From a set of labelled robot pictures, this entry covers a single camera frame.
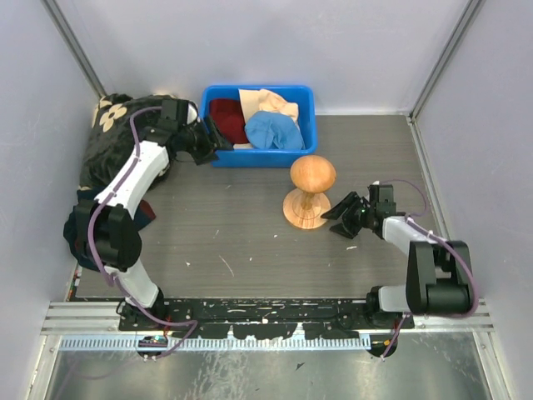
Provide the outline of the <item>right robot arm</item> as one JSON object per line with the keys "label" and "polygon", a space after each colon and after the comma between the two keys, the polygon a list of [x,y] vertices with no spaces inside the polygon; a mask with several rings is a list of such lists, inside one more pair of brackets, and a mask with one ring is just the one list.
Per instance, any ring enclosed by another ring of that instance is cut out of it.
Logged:
{"label": "right robot arm", "polygon": [[330,230],[353,239],[363,230],[407,256],[406,283],[376,286],[366,295],[366,320],[384,328],[397,314],[468,318],[479,306],[470,251],[463,241],[444,239],[396,210],[394,188],[374,183],[368,195],[349,192],[321,215],[335,220]]}

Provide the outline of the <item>dark red hat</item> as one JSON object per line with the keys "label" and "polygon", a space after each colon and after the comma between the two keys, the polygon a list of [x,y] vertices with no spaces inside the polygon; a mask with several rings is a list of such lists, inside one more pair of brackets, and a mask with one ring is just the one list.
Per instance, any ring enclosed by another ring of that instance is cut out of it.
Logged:
{"label": "dark red hat", "polygon": [[245,118],[239,101],[216,98],[209,102],[209,116],[222,136],[231,144],[249,143],[245,133]]}

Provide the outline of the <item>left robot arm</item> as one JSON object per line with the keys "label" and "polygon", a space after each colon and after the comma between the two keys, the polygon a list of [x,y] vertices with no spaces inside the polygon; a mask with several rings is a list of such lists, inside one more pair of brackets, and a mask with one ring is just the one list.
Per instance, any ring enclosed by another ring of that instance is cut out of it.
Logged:
{"label": "left robot arm", "polygon": [[135,216],[144,196],[178,153],[202,165],[230,149],[212,118],[201,117],[192,101],[168,95],[99,101],[80,176],[82,187],[95,193],[79,199],[70,228],[74,254],[122,292],[125,318],[148,330],[169,323],[162,290],[141,260]]}

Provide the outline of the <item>light blue bucket hat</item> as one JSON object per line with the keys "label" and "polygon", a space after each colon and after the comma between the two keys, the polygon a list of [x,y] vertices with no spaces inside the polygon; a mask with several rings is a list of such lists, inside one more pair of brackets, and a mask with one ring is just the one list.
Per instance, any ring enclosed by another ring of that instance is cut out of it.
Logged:
{"label": "light blue bucket hat", "polygon": [[298,125],[286,115],[273,112],[257,112],[245,124],[250,144],[259,149],[286,151],[305,147]]}

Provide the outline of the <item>wooden hat stand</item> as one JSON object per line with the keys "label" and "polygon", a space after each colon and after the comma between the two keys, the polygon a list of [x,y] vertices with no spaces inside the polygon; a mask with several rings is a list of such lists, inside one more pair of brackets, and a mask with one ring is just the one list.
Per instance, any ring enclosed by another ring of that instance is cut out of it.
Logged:
{"label": "wooden hat stand", "polygon": [[290,168],[295,188],[284,198],[282,211],[295,228],[312,230],[326,223],[321,215],[331,209],[326,192],[336,181],[336,169],[329,160],[318,155],[298,158]]}

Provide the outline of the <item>black floral blanket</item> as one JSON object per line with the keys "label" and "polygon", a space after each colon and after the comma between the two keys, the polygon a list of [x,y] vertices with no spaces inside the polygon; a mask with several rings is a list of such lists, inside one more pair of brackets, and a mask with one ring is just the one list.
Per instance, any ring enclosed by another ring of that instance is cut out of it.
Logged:
{"label": "black floral blanket", "polygon": [[126,93],[102,97],[93,114],[78,188],[82,191],[105,188],[120,172],[134,150],[131,116],[143,108],[153,108],[134,118],[138,131],[144,127],[153,127],[160,116],[158,108],[162,102],[173,98],[173,95],[168,94],[139,98]]}

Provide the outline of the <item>blue plastic bin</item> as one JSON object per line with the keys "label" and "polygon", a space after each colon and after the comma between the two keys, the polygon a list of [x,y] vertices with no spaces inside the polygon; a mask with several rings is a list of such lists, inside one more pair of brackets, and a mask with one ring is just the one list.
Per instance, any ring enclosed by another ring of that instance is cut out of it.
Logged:
{"label": "blue plastic bin", "polygon": [[213,118],[230,142],[217,152],[217,168],[288,168],[317,148],[307,86],[212,85],[202,94],[201,115]]}

